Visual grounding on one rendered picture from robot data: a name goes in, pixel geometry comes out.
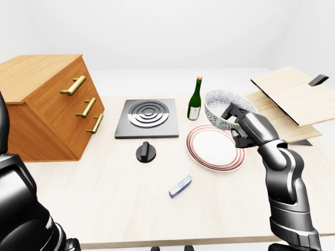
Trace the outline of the round black stove knob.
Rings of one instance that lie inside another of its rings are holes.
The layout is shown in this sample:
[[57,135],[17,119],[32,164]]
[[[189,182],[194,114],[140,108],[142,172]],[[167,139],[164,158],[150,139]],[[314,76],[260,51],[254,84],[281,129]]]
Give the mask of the round black stove knob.
[[138,147],[136,151],[136,158],[141,163],[149,163],[153,161],[156,157],[156,150],[153,145],[145,141]]

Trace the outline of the patterned white bowl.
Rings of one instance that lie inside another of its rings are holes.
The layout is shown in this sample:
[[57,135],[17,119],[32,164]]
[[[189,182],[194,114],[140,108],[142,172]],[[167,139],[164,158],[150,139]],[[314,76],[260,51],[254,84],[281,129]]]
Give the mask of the patterned white bowl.
[[241,95],[225,90],[212,90],[206,94],[204,103],[206,117],[212,125],[222,130],[238,129],[240,127],[235,122],[236,117],[227,120],[221,117],[231,103],[240,106],[244,110],[258,112],[255,106]]

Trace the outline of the green wine bottle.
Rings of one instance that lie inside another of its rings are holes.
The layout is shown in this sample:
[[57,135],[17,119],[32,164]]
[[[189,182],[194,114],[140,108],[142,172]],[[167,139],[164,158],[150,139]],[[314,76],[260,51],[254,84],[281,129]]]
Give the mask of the green wine bottle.
[[202,76],[197,76],[196,87],[192,97],[189,100],[187,117],[189,120],[197,120],[201,108],[200,87],[202,83]]

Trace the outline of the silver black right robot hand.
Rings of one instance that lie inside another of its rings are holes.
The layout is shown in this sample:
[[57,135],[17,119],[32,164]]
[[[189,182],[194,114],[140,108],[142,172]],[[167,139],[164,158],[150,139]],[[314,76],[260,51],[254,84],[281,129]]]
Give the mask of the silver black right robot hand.
[[247,111],[233,103],[230,103],[221,115],[225,120],[230,117],[236,117],[235,123],[239,124],[238,129],[231,130],[236,148],[262,146],[275,140],[280,141],[278,144],[280,148],[288,148],[287,142],[280,140],[277,131],[266,117]]

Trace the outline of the wooden cabinet with drawers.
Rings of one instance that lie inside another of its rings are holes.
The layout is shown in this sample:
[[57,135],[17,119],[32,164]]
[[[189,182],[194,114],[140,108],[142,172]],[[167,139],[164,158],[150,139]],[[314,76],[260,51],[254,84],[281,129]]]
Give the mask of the wooden cabinet with drawers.
[[0,64],[0,92],[10,117],[8,151],[25,162],[77,161],[44,114],[26,100],[80,54],[20,55]]

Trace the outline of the white plate with red rings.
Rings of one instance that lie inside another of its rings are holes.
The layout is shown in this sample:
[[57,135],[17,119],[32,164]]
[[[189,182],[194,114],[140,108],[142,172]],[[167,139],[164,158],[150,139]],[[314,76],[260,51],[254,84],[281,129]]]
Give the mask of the white plate with red rings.
[[235,147],[230,132],[208,124],[189,131],[186,149],[200,166],[221,173],[238,170],[247,159],[246,150]]

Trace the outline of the flat dark stove plate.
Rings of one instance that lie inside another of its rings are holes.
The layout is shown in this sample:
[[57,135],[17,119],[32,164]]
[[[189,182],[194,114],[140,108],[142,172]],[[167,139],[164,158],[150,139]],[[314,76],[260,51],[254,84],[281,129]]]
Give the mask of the flat dark stove plate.
[[174,99],[127,99],[116,131],[116,139],[177,138]]

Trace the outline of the wooden cabinet drawer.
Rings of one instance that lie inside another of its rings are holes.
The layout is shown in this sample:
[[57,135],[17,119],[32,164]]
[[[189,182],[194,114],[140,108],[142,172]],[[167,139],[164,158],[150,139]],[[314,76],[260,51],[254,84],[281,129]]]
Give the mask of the wooden cabinet drawer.
[[86,129],[91,129],[95,124],[94,116],[98,116],[104,112],[104,106],[98,104],[88,114],[86,118],[71,115],[68,119],[63,120],[60,124],[60,136],[66,146],[70,149],[70,159],[79,160],[93,135],[86,132]]
[[[71,96],[60,93],[61,90],[68,90],[75,83],[75,78],[85,76],[86,80]],[[42,114],[57,113],[61,111],[82,111],[87,105],[84,101],[95,97],[97,99],[94,108],[102,109],[100,98],[94,87],[90,73],[79,57],[67,67],[62,69],[54,77],[39,87],[31,94],[26,103],[35,111]]]
[[95,117],[104,111],[92,83],[83,84],[72,96],[57,93],[56,99],[45,108],[47,122],[64,137],[70,137],[72,133],[85,133],[96,123]]

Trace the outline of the small blue white box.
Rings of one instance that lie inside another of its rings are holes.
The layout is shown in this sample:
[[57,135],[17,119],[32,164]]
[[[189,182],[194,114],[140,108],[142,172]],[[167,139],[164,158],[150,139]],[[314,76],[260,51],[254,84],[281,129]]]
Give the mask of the small blue white box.
[[171,198],[176,197],[179,193],[181,193],[186,187],[188,187],[192,182],[192,177],[190,175],[186,176],[184,179],[179,181],[176,185],[174,185],[169,190],[169,196]]

